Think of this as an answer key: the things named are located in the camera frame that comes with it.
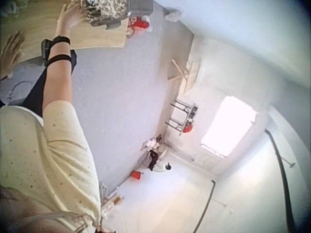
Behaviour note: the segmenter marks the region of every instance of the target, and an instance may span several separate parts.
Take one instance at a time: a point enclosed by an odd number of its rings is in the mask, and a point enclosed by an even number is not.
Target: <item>bright window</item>
[[[202,139],[202,147],[227,157],[251,128],[255,118],[256,112],[249,105],[227,96]]]

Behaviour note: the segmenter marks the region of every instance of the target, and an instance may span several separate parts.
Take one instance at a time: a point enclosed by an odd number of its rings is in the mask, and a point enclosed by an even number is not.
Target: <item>black wristband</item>
[[[68,60],[71,63],[71,57],[66,55],[66,54],[60,54],[57,55],[55,57],[52,57],[47,63],[46,63],[46,67],[48,67],[50,64],[57,62],[57,61],[61,61],[61,60]]]
[[[60,42],[66,42],[70,45],[70,39],[68,37],[59,35],[55,37],[54,40],[51,42],[51,48],[53,47],[53,45],[60,43]]]

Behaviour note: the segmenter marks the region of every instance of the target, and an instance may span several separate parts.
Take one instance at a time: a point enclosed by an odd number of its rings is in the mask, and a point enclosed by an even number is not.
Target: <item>wooden tabletop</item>
[[[4,45],[10,34],[23,31],[26,40],[21,61],[40,56],[41,41],[53,39],[62,6],[69,2],[70,0],[28,0],[27,9],[22,10],[18,17],[1,19],[1,45]],[[71,48],[123,47],[127,24],[128,19],[123,20],[119,28],[106,30],[105,25],[92,27],[88,22],[81,23],[71,30]]]

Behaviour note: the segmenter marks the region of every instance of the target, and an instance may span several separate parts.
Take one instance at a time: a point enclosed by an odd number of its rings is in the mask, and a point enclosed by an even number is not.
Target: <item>red bucket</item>
[[[131,177],[133,177],[133,178],[135,178],[135,179],[137,179],[137,180],[140,180],[140,176],[141,176],[141,172],[139,172],[139,171],[132,171],[131,172]]]

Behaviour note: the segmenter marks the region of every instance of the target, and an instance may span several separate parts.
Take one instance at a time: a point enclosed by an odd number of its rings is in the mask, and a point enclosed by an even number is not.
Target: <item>red object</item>
[[[187,125],[183,129],[183,133],[189,133],[193,129],[191,123],[187,123]]]
[[[130,18],[128,22],[128,27],[133,28],[133,27],[138,27],[138,28],[149,28],[150,24],[148,22],[142,21],[141,18],[139,17],[132,17]]]
[[[131,172],[131,177],[133,177],[137,180],[140,180],[140,176],[141,176],[141,172],[139,172],[139,171],[132,171]]]

